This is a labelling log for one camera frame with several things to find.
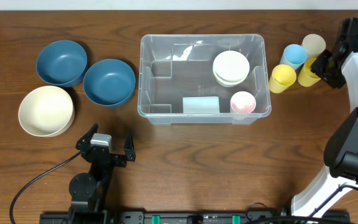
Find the yellow small bowl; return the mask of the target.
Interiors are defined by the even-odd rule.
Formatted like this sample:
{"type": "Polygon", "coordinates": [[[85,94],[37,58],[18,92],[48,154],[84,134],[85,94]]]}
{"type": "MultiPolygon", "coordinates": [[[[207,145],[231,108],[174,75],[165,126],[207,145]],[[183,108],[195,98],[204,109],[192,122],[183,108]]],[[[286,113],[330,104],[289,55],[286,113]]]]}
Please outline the yellow small bowl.
{"type": "Polygon", "coordinates": [[[245,80],[245,78],[244,78],[237,82],[227,82],[227,81],[224,81],[223,79],[219,78],[217,75],[214,75],[214,77],[220,85],[225,86],[225,87],[232,87],[232,86],[239,85],[240,83],[242,83],[245,80]]]}

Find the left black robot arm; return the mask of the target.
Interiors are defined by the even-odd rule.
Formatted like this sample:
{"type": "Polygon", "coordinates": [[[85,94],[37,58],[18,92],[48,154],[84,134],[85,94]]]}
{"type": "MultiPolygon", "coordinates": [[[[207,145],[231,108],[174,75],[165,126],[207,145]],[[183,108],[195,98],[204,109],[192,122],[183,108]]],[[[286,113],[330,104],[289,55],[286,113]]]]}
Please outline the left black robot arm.
{"type": "Polygon", "coordinates": [[[76,143],[76,149],[91,167],[70,181],[69,224],[107,224],[113,221],[111,212],[104,208],[113,170],[126,167],[128,161],[136,159],[132,132],[126,138],[124,154],[112,154],[112,137],[99,134],[97,130],[98,125],[94,124],[76,143]]]}

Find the light blue cup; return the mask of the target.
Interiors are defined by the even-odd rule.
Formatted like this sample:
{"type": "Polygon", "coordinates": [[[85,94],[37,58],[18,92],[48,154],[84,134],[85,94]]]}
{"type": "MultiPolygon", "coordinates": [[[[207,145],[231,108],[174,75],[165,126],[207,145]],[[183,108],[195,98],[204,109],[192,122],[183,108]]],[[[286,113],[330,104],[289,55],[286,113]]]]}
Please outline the light blue cup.
{"type": "Polygon", "coordinates": [[[308,58],[307,51],[298,44],[290,44],[285,47],[280,64],[290,66],[292,69],[297,70],[303,65],[308,58]]]}

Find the pink cup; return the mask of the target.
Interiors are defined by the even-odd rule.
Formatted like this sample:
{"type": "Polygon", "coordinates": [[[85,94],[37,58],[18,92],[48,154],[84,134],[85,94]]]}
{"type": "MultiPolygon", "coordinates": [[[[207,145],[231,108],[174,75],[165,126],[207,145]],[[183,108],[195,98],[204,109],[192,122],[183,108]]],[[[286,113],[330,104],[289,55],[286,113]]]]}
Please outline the pink cup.
{"type": "Polygon", "coordinates": [[[230,112],[239,114],[252,113],[256,108],[255,97],[247,91],[239,91],[232,95],[230,100],[230,112]]]}

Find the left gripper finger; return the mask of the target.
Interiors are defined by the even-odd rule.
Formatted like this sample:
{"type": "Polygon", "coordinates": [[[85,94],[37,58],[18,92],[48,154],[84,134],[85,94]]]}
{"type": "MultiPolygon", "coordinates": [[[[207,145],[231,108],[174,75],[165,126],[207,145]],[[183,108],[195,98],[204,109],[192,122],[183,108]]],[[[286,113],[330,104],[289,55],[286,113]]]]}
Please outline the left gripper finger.
{"type": "Polygon", "coordinates": [[[91,148],[91,139],[95,133],[97,133],[98,124],[94,125],[76,142],[76,149],[79,151],[88,151],[91,148]]]}
{"type": "Polygon", "coordinates": [[[135,149],[134,149],[134,142],[133,142],[133,133],[130,130],[129,134],[126,138],[124,144],[124,153],[127,161],[134,162],[135,161],[135,149]]]}

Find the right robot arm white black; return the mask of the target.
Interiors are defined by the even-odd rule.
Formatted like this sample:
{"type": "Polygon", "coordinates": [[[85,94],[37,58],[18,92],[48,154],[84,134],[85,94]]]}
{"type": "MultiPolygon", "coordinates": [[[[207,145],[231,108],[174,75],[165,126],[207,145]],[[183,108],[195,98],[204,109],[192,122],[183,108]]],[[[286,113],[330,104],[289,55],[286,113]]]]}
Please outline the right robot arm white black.
{"type": "Polygon", "coordinates": [[[344,215],[328,210],[351,190],[358,191],[358,18],[342,21],[334,48],[319,54],[311,71],[333,88],[347,86],[351,113],[329,138],[319,174],[282,211],[298,217],[298,223],[343,220],[344,215]]]}

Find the grey small bowl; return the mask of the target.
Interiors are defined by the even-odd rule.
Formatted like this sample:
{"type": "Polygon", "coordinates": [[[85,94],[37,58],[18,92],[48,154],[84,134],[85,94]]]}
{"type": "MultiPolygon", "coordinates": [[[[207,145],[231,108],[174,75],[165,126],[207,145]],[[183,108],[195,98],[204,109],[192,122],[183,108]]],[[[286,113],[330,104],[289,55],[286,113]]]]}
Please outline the grey small bowl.
{"type": "Polygon", "coordinates": [[[227,88],[231,88],[231,87],[234,87],[234,86],[237,86],[239,85],[240,83],[221,83],[221,82],[218,82],[220,85],[222,85],[223,87],[227,87],[227,88]]]}

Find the white small bowl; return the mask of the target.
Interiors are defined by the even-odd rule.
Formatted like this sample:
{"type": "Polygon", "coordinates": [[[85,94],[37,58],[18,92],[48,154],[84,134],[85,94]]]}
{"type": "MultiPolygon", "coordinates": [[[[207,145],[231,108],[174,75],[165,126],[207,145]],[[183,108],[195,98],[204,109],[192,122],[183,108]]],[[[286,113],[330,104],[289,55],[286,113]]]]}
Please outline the white small bowl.
{"type": "Polygon", "coordinates": [[[240,52],[227,50],[221,52],[213,61],[213,73],[227,82],[237,82],[247,78],[250,63],[240,52]]]}

